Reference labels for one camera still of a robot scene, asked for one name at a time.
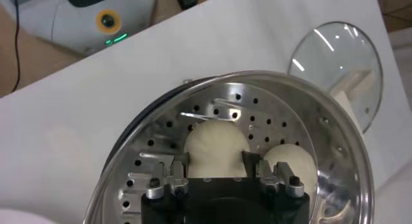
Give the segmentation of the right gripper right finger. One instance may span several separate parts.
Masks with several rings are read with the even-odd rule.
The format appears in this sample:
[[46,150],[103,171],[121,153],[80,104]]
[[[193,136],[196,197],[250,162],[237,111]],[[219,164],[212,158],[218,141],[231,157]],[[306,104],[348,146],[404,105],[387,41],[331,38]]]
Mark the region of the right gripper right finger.
[[279,192],[280,185],[283,185],[284,192],[291,198],[302,198],[305,195],[303,182],[293,173],[287,162],[278,162],[271,167],[268,160],[263,159],[260,154],[242,151],[241,155],[247,178],[257,178],[264,191]]

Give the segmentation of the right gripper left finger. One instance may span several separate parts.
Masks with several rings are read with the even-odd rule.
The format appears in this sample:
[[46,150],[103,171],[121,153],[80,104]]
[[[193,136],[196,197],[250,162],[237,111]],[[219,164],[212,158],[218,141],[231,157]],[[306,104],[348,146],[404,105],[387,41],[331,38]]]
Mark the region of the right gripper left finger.
[[187,193],[189,165],[189,153],[165,154],[141,152],[142,158],[151,159],[154,162],[154,170],[151,179],[145,188],[145,196],[149,200],[159,200],[166,192],[174,196]]

